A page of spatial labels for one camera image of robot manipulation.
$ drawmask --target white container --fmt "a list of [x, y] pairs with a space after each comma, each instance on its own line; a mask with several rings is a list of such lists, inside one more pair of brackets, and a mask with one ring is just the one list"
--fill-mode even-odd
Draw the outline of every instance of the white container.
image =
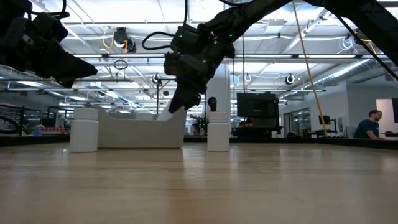
[[70, 152], [96, 152], [98, 145], [98, 110], [76, 108], [70, 131]]
[[207, 125], [207, 150], [210, 152], [229, 151], [229, 114], [209, 112]]

